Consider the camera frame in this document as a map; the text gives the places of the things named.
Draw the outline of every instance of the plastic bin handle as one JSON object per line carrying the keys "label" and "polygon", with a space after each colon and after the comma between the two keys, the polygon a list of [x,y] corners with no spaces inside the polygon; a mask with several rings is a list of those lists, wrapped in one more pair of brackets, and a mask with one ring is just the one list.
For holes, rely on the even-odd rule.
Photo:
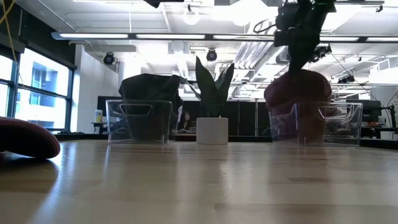
{"label": "plastic bin handle", "polygon": [[[147,113],[147,114],[126,114],[126,113],[124,112],[122,106],[148,106],[148,107],[149,107],[149,110],[148,110],[148,113]],[[152,105],[136,105],[136,104],[124,104],[124,103],[121,103],[121,104],[119,104],[119,109],[120,109],[120,111],[121,111],[122,113],[117,113],[117,112],[115,112],[115,113],[120,114],[120,115],[124,115],[124,116],[148,116],[149,113],[152,111],[152,108],[153,108]]]}
{"label": "plastic bin handle", "polygon": [[[347,112],[347,114],[346,115],[344,115],[344,116],[337,116],[337,117],[325,117],[323,114],[322,114],[322,112],[321,112],[321,109],[337,109],[337,108],[347,108],[347,109],[349,109],[349,112]],[[346,119],[346,118],[349,118],[349,117],[351,117],[353,114],[355,114],[356,113],[356,110],[357,110],[357,108],[353,108],[353,106],[352,105],[335,105],[335,106],[319,106],[318,107],[318,111],[319,111],[319,114],[321,115],[321,117],[323,118],[323,119],[326,119],[326,120],[342,120],[342,119]]]}

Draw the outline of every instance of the red cushion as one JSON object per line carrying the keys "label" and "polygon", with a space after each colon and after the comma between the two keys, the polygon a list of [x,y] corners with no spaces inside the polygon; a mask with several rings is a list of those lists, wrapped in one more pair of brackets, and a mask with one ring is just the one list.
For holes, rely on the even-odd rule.
{"label": "red cushion", "polygon": [[45,128],[14,118],[0,117],[0,151],[49,159],[60,153],[57,138]]}

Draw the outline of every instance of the potted plant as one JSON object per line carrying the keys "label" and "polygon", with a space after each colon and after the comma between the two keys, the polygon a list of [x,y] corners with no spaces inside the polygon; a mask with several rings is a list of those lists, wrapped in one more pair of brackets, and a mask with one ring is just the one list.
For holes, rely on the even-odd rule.
{"label": "potted plant", "polygon": [[201,64],[198,57],[195,70],[200,94],[189,85],[186,79],[181,77],[181,81],[183,84],[189,85],[200,100],[200,117],[197,118],[197,144],[227,144],[228,118],[222,118],[221,113],[228,98],[234,64],[232,63],[221,72],[216,81]]}

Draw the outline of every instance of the person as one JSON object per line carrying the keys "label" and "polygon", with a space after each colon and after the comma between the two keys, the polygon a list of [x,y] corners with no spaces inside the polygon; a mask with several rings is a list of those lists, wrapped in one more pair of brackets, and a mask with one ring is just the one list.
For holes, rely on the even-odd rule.
{"label": "person", "polygon": [[191,116],[188,111],[182,113],[183,117],[178,124],[179,131],[188,131],[190,127],[192,127]]}
{"label": "person", "polygon": [[[276,122],[281,131],[290,133],[286,138],[297,135],[304,144],[323,141],[325,121],[320,119],[318,103],[331,101],[331,86],[323,75],[304,69],[295,74],[286,72],[267,86],[264,98],[267,109],[279,119]],[[291,113],[296,103],[300,111],[297,117],[278,117]]]}

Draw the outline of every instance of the security camera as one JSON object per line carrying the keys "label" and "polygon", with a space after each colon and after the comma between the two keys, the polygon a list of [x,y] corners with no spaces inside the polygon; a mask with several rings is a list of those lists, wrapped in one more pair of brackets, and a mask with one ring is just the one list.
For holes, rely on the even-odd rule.
{"label": "security camera", "polygon": [[208,62],[214,62],[217,60],[217,53],[215,49],[209,49],[209,52],[207,52],[206,59]]}
{"label": "security camera", "polygon": [[114,65],[116,63],[116,58],[113,56],[113,52],[107,52],[104,57],[104,64],[105,65]]}

